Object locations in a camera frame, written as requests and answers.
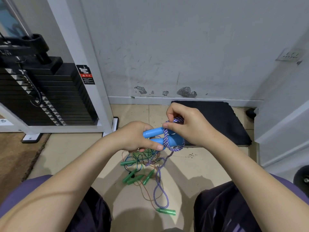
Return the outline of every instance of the warning label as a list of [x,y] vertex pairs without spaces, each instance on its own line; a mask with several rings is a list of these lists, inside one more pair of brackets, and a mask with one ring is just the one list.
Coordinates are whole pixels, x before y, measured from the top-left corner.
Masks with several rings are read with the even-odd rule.
[[90,68],[87,65],[76,65],[76,67],[85,85],[95,85]]

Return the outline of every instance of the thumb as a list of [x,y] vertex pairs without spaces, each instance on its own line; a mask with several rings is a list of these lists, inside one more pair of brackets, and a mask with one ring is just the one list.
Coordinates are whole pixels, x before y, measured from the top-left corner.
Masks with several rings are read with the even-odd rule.
[[163,146],[161,144],[146,138],[143,140],[142,146],[144,148],[149,148],[157,151],[163,150]]
[[165,129],[170,129],[172,131],[174,131],[177,134],[181,133],[181,124],[177,124],[177,123],[172,123],[172,122],[165,122],[162,124],[162,127]]

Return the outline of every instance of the forearm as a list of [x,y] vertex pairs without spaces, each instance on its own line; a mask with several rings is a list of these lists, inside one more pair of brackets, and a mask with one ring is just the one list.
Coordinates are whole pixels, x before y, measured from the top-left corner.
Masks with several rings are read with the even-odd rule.
[[231,177],[263,231],[308,231],[309,206],[217,132],[207,145]]
[[112,136],[98,140],[0,219],[0,231],[65,231],[80,202],[111,156]]

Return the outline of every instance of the right hand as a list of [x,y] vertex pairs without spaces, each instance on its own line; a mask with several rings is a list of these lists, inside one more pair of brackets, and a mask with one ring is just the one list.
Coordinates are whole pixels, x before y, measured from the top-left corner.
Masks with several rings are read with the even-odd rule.
[[[194,145],[208,148],[219,134],[196,108],[172,103],[168,107],[166,115],[169,122],[163,123],[162,127],[174,131]],[[179,116],[184,118],[184,123],[172,123],[174,118]]]

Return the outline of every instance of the fingernail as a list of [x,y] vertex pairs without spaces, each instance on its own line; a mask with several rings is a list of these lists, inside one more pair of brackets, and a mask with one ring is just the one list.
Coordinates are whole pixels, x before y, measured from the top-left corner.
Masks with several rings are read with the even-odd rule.
[[158,151],[163,150],[163,146],[159,144],[158,147],[157,147],[157,150],[158,150]]

